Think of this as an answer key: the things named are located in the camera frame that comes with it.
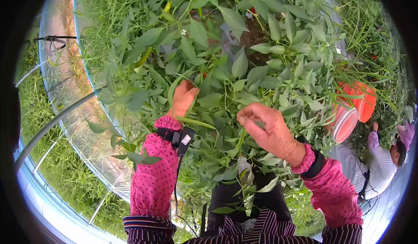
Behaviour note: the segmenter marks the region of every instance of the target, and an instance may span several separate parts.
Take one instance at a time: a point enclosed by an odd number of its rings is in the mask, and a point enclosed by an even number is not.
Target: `purple striped shirt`
[[[166,219],[152,216],[128,216],[123,218],[123,225],[128,234],[129,244],[174,243],[172,236],[175,226]],[[219,234],[211,237],[199,237],[186,241],[186,244],[253,244],[253,243],[283,243],[283,244],[311,244],[318,241],[295,236],[296,225],[290,221],[277,221],[276,214],[264,209],[258,216],[254,229],[243,234],[241,226],[233,223],[225,215],[225,223],[219,228]],[[362,227],[358,224],[349,224],[332,228],[326,226],[322,232],[325,244],[360,244]]]

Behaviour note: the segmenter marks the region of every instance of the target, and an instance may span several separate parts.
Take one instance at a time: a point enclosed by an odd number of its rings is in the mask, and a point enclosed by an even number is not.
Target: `orange bucket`
[[[363,98],[350,100],[359,113],[359,121],[367,122],[376,106],[376,90],[359,81],[355,81],[352,87],[346,83],[338,84],[347,95],[364,95]]]
[[[345,101],[340,101],[340,104],[349,104]],[[327,130],[331,130],[332,139],[337,143],[343,142],[350,136],[359,119],[359,113],[355,108],[347,109],[343,106],[337,105],[337,115],[335,121],[327,125]]]

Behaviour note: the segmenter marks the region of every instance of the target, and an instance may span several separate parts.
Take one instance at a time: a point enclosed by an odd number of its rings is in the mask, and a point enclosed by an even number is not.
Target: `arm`
[[[341,163],[324,158],[320,152],[315,153],[307,144],[305,149],[302,162],[292,171],[301,174],[306,188],[312,191],[312,206],[323,211],[327,225],[332,228],[362,225],[362,210],[357,206],[358,194],[342,174]]]
[[[298,142],[280,111],[252,103],[237,114],[237,119],[260,147],[286,160],[294,173],[301,174],[306,187],[313,192],[312,205],[325,214],[324,242],[355,234],[350,242],[360,243],[363,220],[362,211],[357,206],[358,194],[342,174],[341,164],[336,160],[326,160],[308,144]],[[264,122],[264,128],[254,123],[260,120]]]
[[[376,121],[373,122],[373,130],[369,133],[368,136],[368,144],[369,149],[378,149],[379,145],[379,137],[378,137],[378,123]]]
[[[179,131],[181,123],[176,116],[185,116],[198,91],[192,83],[181,82],[175,90],[173,108],[154,123],[155,128]],[[171,142],[163,140],[156,133],[147,135],[143,149],[149,156],[161,159],[152,165],[138,164],[133,174],[131,216],[123,218],[128,243],[148,243],[151,240],[151,243],[172,243],[171,236],[176,228],[169,220],[169,209],[177,181],[177,150],[171,146]]]

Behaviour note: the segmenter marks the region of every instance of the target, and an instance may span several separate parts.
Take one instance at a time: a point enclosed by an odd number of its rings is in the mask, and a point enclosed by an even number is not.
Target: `right hand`
[[[379,128],[379,125],[376,121],[373,122],[373,131],[377,132]]]
[[[237,120],[258,146],[286,160],[293,167],[302,162],[305,146],[290,133],[280,111],[254,102],[237,113]],[[264,128],[260,128],[254,121],[264,122]]]

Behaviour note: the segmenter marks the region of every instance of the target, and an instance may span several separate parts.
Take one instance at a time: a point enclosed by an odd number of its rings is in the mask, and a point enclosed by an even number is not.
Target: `person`
[[[407,150],[400,138],[396,139],[390,150],[380,147],[378,128],[378,123],[373,122],[373,130],[368,135],[368,152],[373,158],[370,167],[356,157],[347,140],[329,153],[330,158],[341,163],[343,174],[354,185],[360,196],[359,204],[380,195],[388,187],[396,170],[402,166],[406,158]]]
[[[179,131],[177,116],[185,116],[199,92],[192,83],[183,80],[176,88],[173,107],[154,126]],[[341,164],[326,159],[309,144],[296,140],[287,128],[280,111],[261,103],[252,103],[237,114],[237,119],[255,142],[277,158],[286,160],[294,173],[300,174],[305,186],[313,192],[311,203],[325,215],[327,226],[322,232],[323,243],[361,243],[362,211],[357,206],[354,186],[342,174]],[[260,128],[255,121],[264,122]],[[161,160],[152,165],[137,165],[131,184],[131,215],[123,218],[128,243],[173,243],[176,230],[169,220],[170,196],[176,183],[179,158],[168,140],[156,133],[147,135],[143,143],[150,156]],[[257,189],[267,185],[274,174],[255,170]],[[219,183],[212,191],[207,230],[185,243],[319,243],[305,236],[295,236],[289,210],[280,185],[268,193],[256,193],[251,216],[236,210],[230,214],[211,212],[235,200],[239,185]]]

